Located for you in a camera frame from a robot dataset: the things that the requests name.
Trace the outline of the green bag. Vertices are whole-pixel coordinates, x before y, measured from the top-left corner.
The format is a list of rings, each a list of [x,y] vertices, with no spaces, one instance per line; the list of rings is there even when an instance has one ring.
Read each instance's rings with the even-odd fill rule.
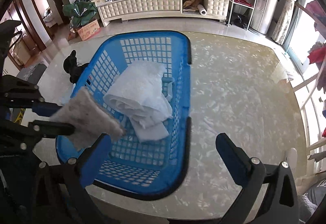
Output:
[[[80,28],[92,22],[98,14],[94,2],[79,1],[74,4],[64,5],[62,12],[70,19],[70,28]]]

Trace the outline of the light blue folded cloth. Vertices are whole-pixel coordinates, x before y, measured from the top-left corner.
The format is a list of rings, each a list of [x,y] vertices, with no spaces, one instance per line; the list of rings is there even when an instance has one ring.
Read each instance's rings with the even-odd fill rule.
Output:
[[[76,87],[76,84],[73,83],[72,86],[69,87],[68,90],[65,92],[65,94],[61,97],[60,102],[62,105],[66,104],[70,100],[75,87]]]

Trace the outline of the grey speckled cloth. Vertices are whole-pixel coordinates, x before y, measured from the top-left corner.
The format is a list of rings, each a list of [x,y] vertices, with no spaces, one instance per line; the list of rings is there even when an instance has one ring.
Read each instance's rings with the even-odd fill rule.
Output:
[[[126,134],[122,124],[96,103],[85,87],[52,115],[50,121],[75,127],[68,138],[78,151],[92,146],[102,134],[109,135],[112,141]]]

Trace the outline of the grey cushioned chair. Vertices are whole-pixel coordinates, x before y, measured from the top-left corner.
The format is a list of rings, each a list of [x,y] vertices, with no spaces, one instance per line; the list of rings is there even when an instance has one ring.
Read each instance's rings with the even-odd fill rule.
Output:
[[[20,70],[20,72],[17,74],[17,78],[24,81],[28,81],[33,85],[37,85],[46,69],[47,66],[44,64],[35,64],[28,68],[23,68],[22,70]]]

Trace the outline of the blue plastic basket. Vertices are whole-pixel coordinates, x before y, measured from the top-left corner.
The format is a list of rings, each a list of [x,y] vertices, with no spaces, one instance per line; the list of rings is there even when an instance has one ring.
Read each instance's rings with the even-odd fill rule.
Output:
[[[81,170],[81,184],[138,200],[172,194],[188,168],[191,42],[176,31],[118,34],[105,40],[79,78],[125,129],[105,137]]]

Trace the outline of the patterned curtain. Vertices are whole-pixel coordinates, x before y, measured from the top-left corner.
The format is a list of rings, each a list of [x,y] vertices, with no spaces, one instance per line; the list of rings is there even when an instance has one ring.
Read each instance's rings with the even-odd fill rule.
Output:
[[[290,28],[295,2],[296,0],[285,0],[280,18],[277,21],[276,27],[272,34],[272,40],[279,45],[283,45],[285,42],[286,35]]]

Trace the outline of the white paper towel roll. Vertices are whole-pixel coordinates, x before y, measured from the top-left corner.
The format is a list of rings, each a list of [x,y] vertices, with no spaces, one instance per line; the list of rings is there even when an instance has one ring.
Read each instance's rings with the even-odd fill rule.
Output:
[[[197,8],[198,8],[198,11],[199,11],[200,15],[202,15],[202,16],[206,16],[207,15],[207,10],[204,8],[203,5],[199,4],[197,6]]]

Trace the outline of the clothes drying rack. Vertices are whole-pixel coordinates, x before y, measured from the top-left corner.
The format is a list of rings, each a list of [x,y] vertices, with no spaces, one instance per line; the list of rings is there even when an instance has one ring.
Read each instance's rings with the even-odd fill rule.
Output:
[[[294,3],[295,7],[299,8],[300,10],[302,10],[303,12],[305,12],[310,18],[312,18],[314,20],[314,22],[320,27],[322,28],[324,31],[325,31],[325,24],[317,17],[314,15],[314,13],[306,8],[304,8],[301,4],[299,4],[298,2],[295,2]],[[324,70],[324,67],[325,67],[325,58],[323,58],[323,61],[322,61],[322,65],[319,69],[319,72],[315,75],[313,75],[311,78],[307,79],[307,80],[304,80],[302,83],[300,83],[299,85],[295,86],[293,88],[293,90],[296,92],[304,87],[306,87],[309,83],[311,83],[312,81],[315,81],[315,84],[314,84],[314,87],[313,89],[310,91],[307,99],[304,101],[304,103],[302,104],[302,106],[300,106],[300,111],[303,111],[304,113],[304,117],[306,118],[306,110],[305,110],[305,107],[306,107],[306,104],[309,102],[309,100],[312,99],[312,95],[314,93],[314,91],[316,90],[317,86],[318,86],[318,82],[319,82],[319,79],[322,75],[322,72]],[[309,133],[307,133],[306,135],[306,155],[310,155],[311,151],[315,150],[315,149],[318,149],[318,148],[321,148],[322,146],[325,145],[325,138],[322,137],[321,139],[319,139],[316,143],[310,145],[310,139],[309,139]]]

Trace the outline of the white tufted tv cabinet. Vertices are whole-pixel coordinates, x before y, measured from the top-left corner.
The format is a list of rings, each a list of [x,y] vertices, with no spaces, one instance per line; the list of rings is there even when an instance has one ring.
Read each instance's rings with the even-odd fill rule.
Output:
[[[97,4],[104,26],[113,20],[135,20],[166,17],[196,17],[226,21],[230,0],[112,0]],[[201,4],[207,15],[200,15]]]

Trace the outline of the black dragon plush toy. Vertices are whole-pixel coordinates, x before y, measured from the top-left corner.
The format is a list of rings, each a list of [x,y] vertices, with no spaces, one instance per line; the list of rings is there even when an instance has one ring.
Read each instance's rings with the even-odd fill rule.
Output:
[[[76,58],[76,50],[73,50],[70,55],[64,60],[63,69],[70,75],[70,83],[77,83],[83,71],[89,63],[78,65]]]

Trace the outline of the cardboard box red print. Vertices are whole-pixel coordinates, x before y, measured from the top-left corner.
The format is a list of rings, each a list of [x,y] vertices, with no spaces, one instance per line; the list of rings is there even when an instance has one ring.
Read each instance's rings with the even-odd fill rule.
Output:
[[[100,26],[98,20],[93,20],[92,22],[86,24],[85,26],[77,29],[77,33],[82,41],[91,38],[93,35],[100,31]]]

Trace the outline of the white knitted towel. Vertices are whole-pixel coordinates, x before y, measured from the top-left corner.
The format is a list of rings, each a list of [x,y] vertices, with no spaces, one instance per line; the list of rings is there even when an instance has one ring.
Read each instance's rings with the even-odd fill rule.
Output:
[[[172,118],[172,106],[162,92],[165,70],[159,62],[134,61],[103,96],[105,104],[129,118],[139,142],[169,135],[164,121]]]

